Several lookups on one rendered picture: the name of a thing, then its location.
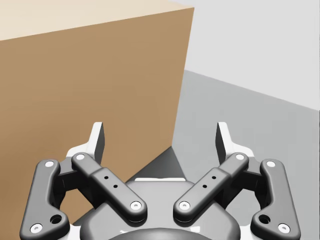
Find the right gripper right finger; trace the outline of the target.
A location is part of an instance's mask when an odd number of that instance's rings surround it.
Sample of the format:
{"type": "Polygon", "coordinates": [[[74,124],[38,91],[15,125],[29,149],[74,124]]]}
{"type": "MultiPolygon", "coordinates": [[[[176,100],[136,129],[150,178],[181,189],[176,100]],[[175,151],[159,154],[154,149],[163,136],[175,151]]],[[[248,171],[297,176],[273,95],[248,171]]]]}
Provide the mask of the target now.
{"type": "Polygon", "coordinates": [[[299,240],[301,229],[284,164],[276,159],[258,162],[250,148],[232,141],[225,122],[217,123],[215,146],[219,166],[176,200],[173,217],[181,223],[193,222],[213,204],[226,209],[245,189],[254,192],[260,206],[249,225],[255,237],[299,240]]]}

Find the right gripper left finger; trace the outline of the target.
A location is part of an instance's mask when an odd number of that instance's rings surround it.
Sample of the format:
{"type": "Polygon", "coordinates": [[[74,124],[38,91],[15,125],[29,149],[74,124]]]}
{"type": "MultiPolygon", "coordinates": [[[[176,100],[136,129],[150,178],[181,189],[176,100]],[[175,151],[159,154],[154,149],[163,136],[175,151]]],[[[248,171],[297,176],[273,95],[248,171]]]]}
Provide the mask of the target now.
{"type": "Polygon", "coordinates": [[[108,202],[125,220],[147,218],[147,204],[111,170],[101,166],[105,148],[102,122],[95,122],[88,142],[72,147],[65,159],[41,160],[33,179],[19,231],[22,240],[60,240],[71,232],[61,203],[67,191],[79,190],[98,208],[108,202]]]}

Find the tall board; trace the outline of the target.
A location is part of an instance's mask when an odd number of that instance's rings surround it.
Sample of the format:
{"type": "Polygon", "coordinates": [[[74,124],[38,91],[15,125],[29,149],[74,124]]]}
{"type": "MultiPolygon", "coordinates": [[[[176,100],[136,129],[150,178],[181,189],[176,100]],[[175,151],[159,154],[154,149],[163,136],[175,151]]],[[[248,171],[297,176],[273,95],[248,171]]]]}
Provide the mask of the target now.
{"type": "Polygon", "coordinates": [[[0,0],[0,240],[36,164],[102,122],[126,181],[172,145],[194,8],[171,0],[0,0]]]}

